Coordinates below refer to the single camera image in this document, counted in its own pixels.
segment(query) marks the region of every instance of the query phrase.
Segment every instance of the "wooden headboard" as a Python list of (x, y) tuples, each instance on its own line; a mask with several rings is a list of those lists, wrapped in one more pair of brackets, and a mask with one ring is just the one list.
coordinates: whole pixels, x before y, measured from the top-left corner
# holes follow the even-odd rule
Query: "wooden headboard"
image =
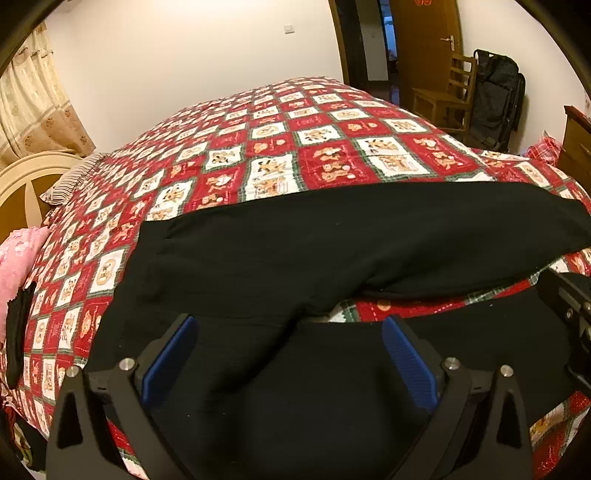
[(0, 171), (0, 244), (13, 230), (41, 225), (51, 206), (39, 195), (79, 161), (69, 153), (42, 152)]

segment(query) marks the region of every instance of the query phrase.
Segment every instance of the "bedspread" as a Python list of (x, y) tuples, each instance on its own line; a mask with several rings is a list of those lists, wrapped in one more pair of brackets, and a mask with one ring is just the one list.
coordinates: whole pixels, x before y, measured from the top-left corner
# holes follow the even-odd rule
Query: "bedspread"
[[(71, 201), (48, 217), (52, 233), (29, 278), (38, 286), (15, 391), (5, 386), (6, 357), (0, 353), (4, 403), (49, 435), (66, 368), (86, 363), (142, 221), (309, 189), (390, 181), (529, 182), (577, 198), (591, 211), (591, 199), (560, 170), (521, 157), (476, 153), (423, 119), (326, 77), (293, 79), (184, 108), (106, 157)], [(326, 254), (335, 253), (328, 248)], [(591, 275), (591, 249), (553, 267)], [(436, 313), (515, 293), (535, 279), (438, 304), (346, 300), (326, 320), (373, 322), (394, 313)], [(588, 408), (589, 400), (576, 394), (532, 427), (536, 478), (556, 464)], [(130, 470), (144, 475), (125, 437), (112, 431)]]

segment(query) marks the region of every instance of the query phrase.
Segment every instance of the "silver bolt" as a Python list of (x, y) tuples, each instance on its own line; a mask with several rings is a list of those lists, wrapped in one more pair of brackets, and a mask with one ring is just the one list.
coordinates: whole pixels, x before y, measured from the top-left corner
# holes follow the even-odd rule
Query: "silver bolt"
[(119, 362), (119, 368), (124, 372), (129, 372), (133, 367), (135, 367), (135, 360), (133, 358), (124, 358)]
[(79, 373), (80, 373), (80, 367), (77, 367), (76, 365), (72, 365), (71, 367), (68, 368), (68, 370), (66, 370), (66, 375), (70, 378), (74, 378)]
[(461, 363), (456, 357), (450, 356), (443, 361), (443, 366), (448, 370), (457, 370), (460, 368)]
[(503, 377), (511, 378), (513, 376), (513, 369), (509, 365), (503, 365), (501, 367), (501, 375), (503, 375)]

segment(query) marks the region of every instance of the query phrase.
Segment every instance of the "curtain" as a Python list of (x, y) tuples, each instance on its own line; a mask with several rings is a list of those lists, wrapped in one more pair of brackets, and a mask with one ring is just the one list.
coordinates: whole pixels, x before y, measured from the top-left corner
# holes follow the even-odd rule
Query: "curtain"
[(45, 150), (95, 149), (61, 86), (42, 23), (0, 78), (0, 170)]

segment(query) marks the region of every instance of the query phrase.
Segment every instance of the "wooden cabinet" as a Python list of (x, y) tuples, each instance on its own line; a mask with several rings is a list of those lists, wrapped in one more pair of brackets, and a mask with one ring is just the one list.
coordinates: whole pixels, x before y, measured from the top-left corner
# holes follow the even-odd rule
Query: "wooden cabinet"
[(591, 194), (591, 120), (573, 106), (565, 106), (569, 117), (558, 167)]

